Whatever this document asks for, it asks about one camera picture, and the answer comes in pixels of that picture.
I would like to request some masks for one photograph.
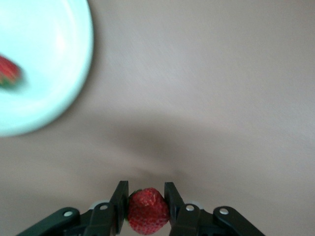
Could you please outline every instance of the plate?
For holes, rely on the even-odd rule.
[[[0,0],[0,54],[22,79],[0,87],[0,136],[35,131],[60,116],[87,77],[93,23],[87,0]]]

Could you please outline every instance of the strawberry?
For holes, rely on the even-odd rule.
[[[135,191],[129,197],[127,219],[137,233],[151,235],[162,228],[169,217],[168,206],[155,188]]]
[[[0,56],[0,85],[3,85],[5,82],[14,84],[19,77],[19,67],[10,60]]]

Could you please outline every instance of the beige table surface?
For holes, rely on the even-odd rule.
[[[90,0],[94,59],[60,118],[0,140],[0,235],[175,182],[268,236],[315,235],[315,2]],[[165,226],[156,235],[168,235]],[[122,236],[133,236],[125,222]]]

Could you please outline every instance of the screw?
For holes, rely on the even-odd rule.
[[[193,205],[187,205],[186,210],[193,211],[193,210],[195,210],[195,208],[193,207]]]
[[[65,213],[63,214],[63,216],[68,217],[68,216],[70,216],[70,215],[72,215],[72,214],[73,214],[72,211],[67,211],[67,212],[65,212]]]
[[[102,206],[99,207],[100,210],[106,210],[107,208],[108,208],[107,205],[102,205]]]
[[[228,214],[228,210],[225,209],[225,208],[221,208],[221,209],[220,209],[220,213],[221,213],[222,215],[227,215],[227,214]]]

